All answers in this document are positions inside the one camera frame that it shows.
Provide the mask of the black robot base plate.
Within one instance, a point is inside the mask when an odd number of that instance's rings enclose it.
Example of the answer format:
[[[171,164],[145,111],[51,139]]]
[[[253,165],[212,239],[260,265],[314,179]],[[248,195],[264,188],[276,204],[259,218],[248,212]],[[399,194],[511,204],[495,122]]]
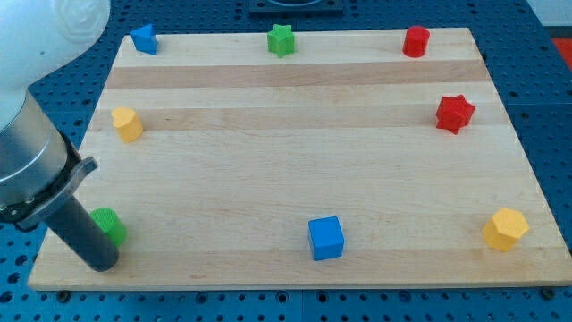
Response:
[[[338,14],[344,11],[344,0],[248,0],[245,6],[250,15]]]

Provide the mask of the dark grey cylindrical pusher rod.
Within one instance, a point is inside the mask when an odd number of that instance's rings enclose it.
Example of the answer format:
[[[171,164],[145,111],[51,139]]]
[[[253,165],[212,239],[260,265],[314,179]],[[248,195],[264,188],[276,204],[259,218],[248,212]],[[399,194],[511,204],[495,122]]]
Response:
[[[74,197],[48,217],[46,224],[92,270],[105,272],[117,263],[117,247]]]

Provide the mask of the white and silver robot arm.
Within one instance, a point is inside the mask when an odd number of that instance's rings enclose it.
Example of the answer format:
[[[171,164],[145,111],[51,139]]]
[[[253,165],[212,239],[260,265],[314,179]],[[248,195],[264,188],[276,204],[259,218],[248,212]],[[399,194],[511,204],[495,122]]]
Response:
[[[108,0],[1,3],[1,220],[21,231],[45,223],[97,272],[119,251],[74,197],[97,162],[80,156],[29,87],[91,48],[110,11]]]

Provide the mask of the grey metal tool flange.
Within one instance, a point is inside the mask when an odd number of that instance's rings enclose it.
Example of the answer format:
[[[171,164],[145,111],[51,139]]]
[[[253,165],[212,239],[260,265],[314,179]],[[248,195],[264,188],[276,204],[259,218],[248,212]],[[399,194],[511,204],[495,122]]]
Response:
[[[22,232],[35,230],[69,201],[82,181],[98,168],[93,157],[82,159],[70,139],[62,131],[59,134],[67,153],[63,169],[45,189],[34,195],[32,201],[2,206],[2,224],[12,224]]]

